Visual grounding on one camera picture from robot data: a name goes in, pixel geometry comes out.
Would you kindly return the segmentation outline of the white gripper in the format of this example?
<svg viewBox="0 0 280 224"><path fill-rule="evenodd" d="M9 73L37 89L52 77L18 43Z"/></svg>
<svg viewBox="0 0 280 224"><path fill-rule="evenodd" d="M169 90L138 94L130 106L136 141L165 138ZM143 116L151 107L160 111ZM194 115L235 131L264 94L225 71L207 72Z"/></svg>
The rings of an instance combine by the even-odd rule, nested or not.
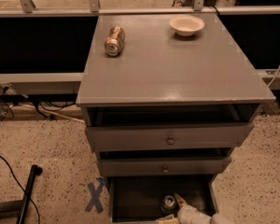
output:
<svg viewBox="0 0 280 224"><path fill-rule="evenodd" d="M187 202L177 193L175 199L180 209L177 212L177 218L174 215L168 215L155 220L155 224L210 224L210 216L199 212L195 207Z"/></svg>

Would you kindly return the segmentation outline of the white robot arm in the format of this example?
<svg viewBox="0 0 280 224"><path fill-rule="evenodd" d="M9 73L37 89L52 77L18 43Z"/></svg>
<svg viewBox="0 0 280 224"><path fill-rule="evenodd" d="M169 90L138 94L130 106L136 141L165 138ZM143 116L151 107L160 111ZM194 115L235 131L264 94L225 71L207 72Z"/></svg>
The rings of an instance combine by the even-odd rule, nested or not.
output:
<svg viewBox="0 0 280 224"><path fill-rule="evenodd" d="M155 224L236 224L220 213L208 216L200 212L194 206L189 205L186 200L177 193L175 193L175 200L179 206L177 217L173 214L161 217L155 220Z"/></svg>

